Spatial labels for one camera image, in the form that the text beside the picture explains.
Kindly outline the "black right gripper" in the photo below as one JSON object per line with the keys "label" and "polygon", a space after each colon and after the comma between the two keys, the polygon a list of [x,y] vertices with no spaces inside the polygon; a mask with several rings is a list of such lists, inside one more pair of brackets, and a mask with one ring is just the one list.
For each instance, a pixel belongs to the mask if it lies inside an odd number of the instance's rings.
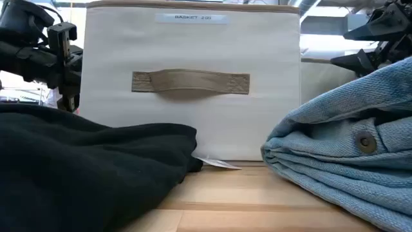
{"label": "black right gripper", "polygon": [[[381,16],[343,37],[354,41],[380,41],[382,63],[395,63],[412,56],[412,0],[387,0]],[[334,57],[330,63],[365,76],[378,69],[379,58],[375,52],[361,49],[355,54]]]}

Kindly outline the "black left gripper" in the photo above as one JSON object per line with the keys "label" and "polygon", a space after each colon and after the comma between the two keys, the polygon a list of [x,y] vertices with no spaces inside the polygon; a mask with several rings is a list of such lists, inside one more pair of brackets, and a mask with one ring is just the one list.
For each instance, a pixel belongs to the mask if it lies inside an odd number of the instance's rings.
{"label": "black left gripper", "polygon": [[75,112],[79,107],[83,49],[71,45],[77,39],[77,27],[68,22],[47,29],[48,45],[56,55],[58,89],[62,97],[57,101],[60,110]]}

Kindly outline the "light blue denim jeans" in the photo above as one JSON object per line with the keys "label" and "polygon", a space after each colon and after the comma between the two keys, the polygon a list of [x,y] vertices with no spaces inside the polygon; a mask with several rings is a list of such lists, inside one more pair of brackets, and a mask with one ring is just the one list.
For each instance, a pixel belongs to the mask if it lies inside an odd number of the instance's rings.
{"label": "light blue denim jeans", "polygon": [[276,174],[387,232],[412,232],[412,57],[292,110],[261,147]]}

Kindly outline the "black garment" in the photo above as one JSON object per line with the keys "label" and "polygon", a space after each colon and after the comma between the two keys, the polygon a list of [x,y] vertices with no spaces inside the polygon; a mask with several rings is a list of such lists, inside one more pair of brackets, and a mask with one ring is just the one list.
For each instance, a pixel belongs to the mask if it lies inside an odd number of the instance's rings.
{"label": "black garment", "polygon": [[112,128],[0,104],[0,232],[116,232],[201,170],[196,145],[182,124]]}

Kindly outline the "white fabric basket labelled 200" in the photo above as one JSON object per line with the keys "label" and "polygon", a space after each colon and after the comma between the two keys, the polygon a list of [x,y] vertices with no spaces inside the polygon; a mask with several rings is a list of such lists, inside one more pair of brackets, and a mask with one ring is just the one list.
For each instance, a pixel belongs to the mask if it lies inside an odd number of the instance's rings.
{"label": "white fabric basket labelled 200", "polygon": [[94,1],[80,114],[112,127],[185,124],[197,157],[259,160],[301,104],[299,18],[293,6]]}

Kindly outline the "white paper tag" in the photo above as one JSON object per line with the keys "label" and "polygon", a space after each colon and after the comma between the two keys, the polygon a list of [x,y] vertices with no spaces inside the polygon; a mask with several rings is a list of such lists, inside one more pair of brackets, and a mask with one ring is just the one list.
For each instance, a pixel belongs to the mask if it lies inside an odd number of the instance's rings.
{"label": "white paper tag", "polygon": [[241,169],[240,167],[234,166],[234,165],[229,164],[228,162],[224,162],[222,160],[207,159],[207,158],[203,158],[203,157],[196,157],[196,159],[202,161],[205,164],[208,164],[208,165],[214,166],[214,167],[218,167],[218,168]]}

